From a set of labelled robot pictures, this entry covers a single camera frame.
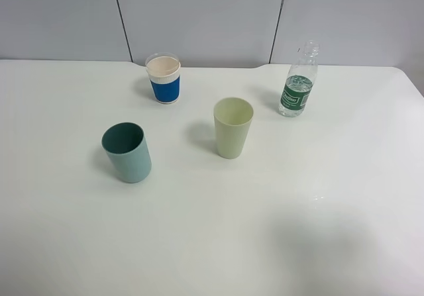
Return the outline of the blue sleeved paper cup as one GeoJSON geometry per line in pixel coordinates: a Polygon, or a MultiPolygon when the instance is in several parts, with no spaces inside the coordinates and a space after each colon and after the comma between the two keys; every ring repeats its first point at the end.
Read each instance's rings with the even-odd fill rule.
{"type": "Polygon", "coordinates": [[[176,102],[180,96],[178,57],[170,53],[153,54],[146,59],[145,66],[156,100],[163,104],[176,102]]]}

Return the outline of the clear green-label water bottle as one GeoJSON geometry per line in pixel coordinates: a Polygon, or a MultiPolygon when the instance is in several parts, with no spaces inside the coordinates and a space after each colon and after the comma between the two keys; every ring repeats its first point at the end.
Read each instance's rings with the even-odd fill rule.
{"type": "Polygon", "coordinates": [[[317,79],[319,44],[309,40],[299,58],[289,69],[279,102],[279,113],[297,117],[304,111],[306,102],[317,79]]]}

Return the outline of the pale green plastic cup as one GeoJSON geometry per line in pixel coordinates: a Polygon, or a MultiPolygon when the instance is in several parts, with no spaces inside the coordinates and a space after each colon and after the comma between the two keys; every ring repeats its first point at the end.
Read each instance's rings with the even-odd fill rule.
{"type": "Polygon", "coordinates": [[[227,97],[213,109],[218,154],[226,159],[241,155],[254,116],[252,105],[238,97],[227,97]]]}

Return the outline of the teal plastic cup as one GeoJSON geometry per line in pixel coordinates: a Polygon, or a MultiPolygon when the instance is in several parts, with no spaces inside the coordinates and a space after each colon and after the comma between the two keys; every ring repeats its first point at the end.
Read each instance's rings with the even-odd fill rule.
{"type": "Polygon", "coordinates": [[[101,145],[122,181],[138,183],[148,177],[152,162],[146,135],[139,125],[113,125],[103,134],[101,145]]]}

